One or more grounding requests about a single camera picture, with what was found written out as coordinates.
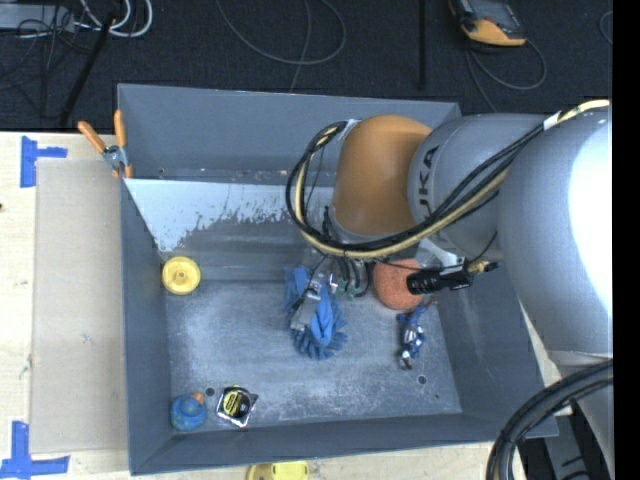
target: gray metal tray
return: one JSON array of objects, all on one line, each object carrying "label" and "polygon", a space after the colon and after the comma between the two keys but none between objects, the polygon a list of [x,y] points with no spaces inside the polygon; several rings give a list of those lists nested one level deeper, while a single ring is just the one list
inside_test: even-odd
[{"label": "gray metal tray", "polygon": [[[119,87],[136,178],[121,185],[129,461],[133,474],[493,440],[543,383],[504,269],[441,292],[414,370],[375,293],[343,300],[349,336],[326,361],[286,325],[284,269],[308,247],[284,207],[286,172],[342,119],[398,113],[435,128],[457,105],[155,86]],[[327,150],[315,211],[330,197]],[[203,281],[167,292],[163,263],[192,257]],[[222,389],[259,395],[240,429],[213,413]],[[211,388],[209,418],[176,432],[171,400]],[[535,435],[557,434],[553,421]]]}]

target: black floor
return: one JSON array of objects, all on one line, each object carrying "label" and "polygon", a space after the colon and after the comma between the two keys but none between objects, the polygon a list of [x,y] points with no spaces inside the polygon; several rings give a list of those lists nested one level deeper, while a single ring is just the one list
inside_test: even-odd
[{"label": "black floor", "polygon": [[[90,23],[80,0],[19,1],[59,4]],[[113,0],[86,1],[101,21]],[[148,16],[144,0],[131,2],[126,32]],[[613,0],[509,2],[530,42],[475,53],[447,0],[424,0],[420,88],[420,0],[151,0],[148,32],[107,38],[64,125],[61,113],[99,33],[28,39],[5,30],[0,123],[59,130],[84,119],[110,132],[121,82],[455,101],[464,114],[553,113],[612,97]],[[28,24],[19,33],[29,34]]]}]

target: black device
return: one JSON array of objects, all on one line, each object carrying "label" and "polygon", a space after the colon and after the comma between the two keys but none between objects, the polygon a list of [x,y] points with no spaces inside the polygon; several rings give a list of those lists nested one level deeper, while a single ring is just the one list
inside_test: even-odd
[{"label": "black device", "polygon": [[504,0],[448,0],[464,34],[482,45],[521,46],[527,38],[520,20]]}]

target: orange ball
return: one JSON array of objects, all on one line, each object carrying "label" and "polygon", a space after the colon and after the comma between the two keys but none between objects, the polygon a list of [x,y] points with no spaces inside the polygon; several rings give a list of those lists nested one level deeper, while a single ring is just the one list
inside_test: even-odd
[{"label": "orange ball", "polygon": [[409,291],[407,276],[420,268],[420,263],[415,259],[377,263],[373,269],[373,286],[380,302],[388,308],[402,311],[418,306],[424,296],[413,295]]}]

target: blue cloth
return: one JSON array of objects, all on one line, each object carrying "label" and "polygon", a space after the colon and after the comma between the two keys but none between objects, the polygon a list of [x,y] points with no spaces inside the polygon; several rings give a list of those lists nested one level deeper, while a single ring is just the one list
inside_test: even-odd
[{"label": "blue cloth", "polygon": [[[287,270],[285,273],[285,310],[288,324],[300,303],[304,304],[305,290],[309,284],[309,271],[304,267]],[[327,284],[322,283],[320,301],[311,322],[304,330],[291,329],[293,342],[298,351],[312,359],[328,359],[342,350],[347,335],[341,332],[345,325],[344,314]]]}]

